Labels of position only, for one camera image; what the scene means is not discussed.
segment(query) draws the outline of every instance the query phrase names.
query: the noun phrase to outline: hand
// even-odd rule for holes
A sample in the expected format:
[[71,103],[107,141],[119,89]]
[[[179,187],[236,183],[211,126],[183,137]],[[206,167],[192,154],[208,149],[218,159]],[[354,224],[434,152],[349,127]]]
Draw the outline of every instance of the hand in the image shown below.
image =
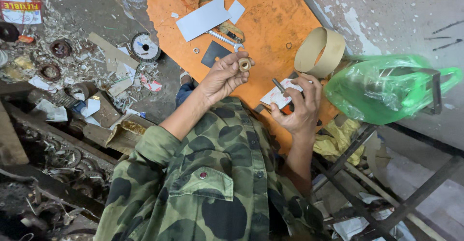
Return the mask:
[[277,104],[271,103],[272,117],[282,127],[292,134],[292,137],[303,140],[315,140],[316,124],[318,120],[317,112],[321,103],[322,85],[316,77],[302,73],[300,77],[293,79],[292,84],[298,84],[303,88],[304,98],[299,90],[287,88],[284,97],[291,96],[295,111],[290,115],[280,112]]
[[239,70],[239,59],[248,57],[248,52],[240,51],[229,54],[215,62],[195,90],[199,90],[206,97],[208,103],[213,105],[229,96],[235,88],[246,83],[250,73]]

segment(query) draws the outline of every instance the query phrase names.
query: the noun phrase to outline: jeans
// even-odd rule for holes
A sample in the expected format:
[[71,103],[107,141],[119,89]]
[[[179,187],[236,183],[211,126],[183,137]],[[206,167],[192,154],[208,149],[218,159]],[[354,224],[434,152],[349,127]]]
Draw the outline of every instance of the jeans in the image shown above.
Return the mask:
[[185,83],[181,86],[179,89],[179,92],[177,93],[175,97],[175,108],[177,109],[179,106],[181,106],[182,102],[187,99],[187,97],[194,91],[194,83]]

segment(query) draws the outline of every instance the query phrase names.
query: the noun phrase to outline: foot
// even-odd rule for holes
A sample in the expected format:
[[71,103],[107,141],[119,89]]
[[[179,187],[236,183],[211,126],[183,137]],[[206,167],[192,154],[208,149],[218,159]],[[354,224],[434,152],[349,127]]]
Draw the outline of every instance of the foot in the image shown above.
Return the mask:
[[190,77],[190,75],[185,75],[184,77],[181,78],[181,85],[184,85],[186,83],[191,83],[193,81],[194,80],[192,79],[192,77]]

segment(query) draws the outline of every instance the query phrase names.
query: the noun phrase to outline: yellow plastic bag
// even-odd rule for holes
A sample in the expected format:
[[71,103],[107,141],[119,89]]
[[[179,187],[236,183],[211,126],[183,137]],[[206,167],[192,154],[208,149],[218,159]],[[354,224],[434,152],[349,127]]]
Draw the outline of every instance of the yellow plastic bag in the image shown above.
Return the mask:
[[[334,120],[324,127],[333,137],[328,135],[316,135],[316,143],[314,144],[314,151],[321,154],[326,160],[335,162],[341,154],[348,149],[351,144],[351,135],[357,131],[361,125],[355,120],[346,120],[341,127],[337,127]],[[361,145],[354,153],[348,158],[348,162],[356,166],[359,164],[360,157],[363,154],[364,146]]]

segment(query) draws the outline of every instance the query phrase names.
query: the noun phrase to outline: green plastic bag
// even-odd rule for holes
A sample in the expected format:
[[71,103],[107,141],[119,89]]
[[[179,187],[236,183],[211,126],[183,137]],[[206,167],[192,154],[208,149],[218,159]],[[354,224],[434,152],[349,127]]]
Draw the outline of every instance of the green plastic bag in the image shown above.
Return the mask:
[[[433,101],[432,75],[395,72],[407,67],[432,69],[422,56],[348,56],[346,60],[346,67],[329,80],[324,92],[351,119],[383,125],[410,117]],[[442,95],[462,80],[459,68],[438,71]]]

